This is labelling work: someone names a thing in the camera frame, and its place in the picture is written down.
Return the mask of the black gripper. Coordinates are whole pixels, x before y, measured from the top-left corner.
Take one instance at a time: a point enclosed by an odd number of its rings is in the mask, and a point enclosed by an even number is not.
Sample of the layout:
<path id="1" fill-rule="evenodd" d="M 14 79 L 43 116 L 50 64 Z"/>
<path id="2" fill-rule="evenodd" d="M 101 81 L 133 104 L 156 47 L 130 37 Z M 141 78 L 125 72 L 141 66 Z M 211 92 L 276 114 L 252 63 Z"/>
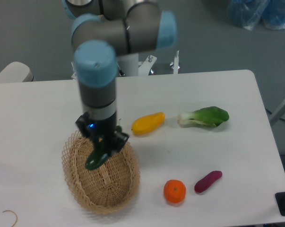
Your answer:
<path id="1" fill-rule="evenodd" d="M 114 113 L 109 118 L 103 120 L 95 120 L 90 117 L 88 112 L 85 112 L 76 120 L 76 125 L 80 130 L 81 134 L 90 139 L 93 144 L 93 153 L 100 154 L 102 148 L 102 138 L 97 136 L 105 136 L 104 145 L 105 152 L 109 157 L 113 156 L 116 152 L 117 139 L 114 135 L 115 128 L 117 126 L 117 114 Z M 125 145 L 129 139 L 129 135 L 121 132 L 118 136 L 123 139 Z"/>

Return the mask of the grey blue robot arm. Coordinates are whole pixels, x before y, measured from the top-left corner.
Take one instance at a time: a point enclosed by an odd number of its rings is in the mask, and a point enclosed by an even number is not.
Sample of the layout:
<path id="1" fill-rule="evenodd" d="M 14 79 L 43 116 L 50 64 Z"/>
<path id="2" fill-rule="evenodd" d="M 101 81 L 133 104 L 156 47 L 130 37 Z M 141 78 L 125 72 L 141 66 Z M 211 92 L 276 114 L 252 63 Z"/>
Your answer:
<path id="1" fill-rule="evenodd" d="M 76 124 L 94 145 L 111 156 L 128 136 L 116 131 L 117 57 L 169 47 L 177 39 L 176 17 L 154 0 L 64 0 L 74 20 L 71 44 L 84 114 Z"/>

